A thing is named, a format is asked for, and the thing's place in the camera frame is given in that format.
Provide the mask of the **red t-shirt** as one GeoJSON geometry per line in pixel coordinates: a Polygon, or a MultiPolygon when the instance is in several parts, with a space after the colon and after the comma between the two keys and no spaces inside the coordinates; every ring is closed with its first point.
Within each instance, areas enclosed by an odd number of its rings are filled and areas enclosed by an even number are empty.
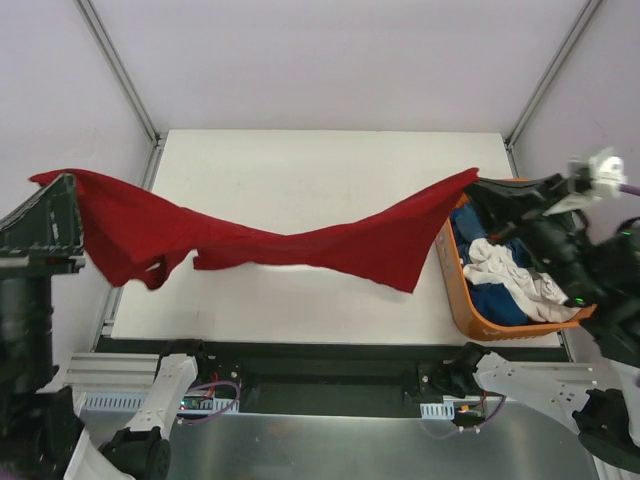
{"type": "Polygon", "coordinates": [[[114,287],[137,280],[150,290],[194,252],[196,270],[306,265],[411,293],[441,227],[478,178],[471,168],[364,219],[285,235],[204,215],[97,172],[70,173],[91,261],[114,287]]]}

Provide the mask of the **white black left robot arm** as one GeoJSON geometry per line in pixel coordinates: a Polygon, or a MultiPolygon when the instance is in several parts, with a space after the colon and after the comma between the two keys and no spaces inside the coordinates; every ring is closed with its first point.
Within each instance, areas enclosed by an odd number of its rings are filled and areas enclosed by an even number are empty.
{"type": "Polygon", "coordinates": [[[17,479],[164,479],[170,432],[189,390],[211,365],[203,346],[178,340],[160,355],[141,407],[96,447],[74,392],[48,391],[53,362],[52,279],[85,264],[75,178],[56,176],[1,221],[1,476],[17,479]]]}

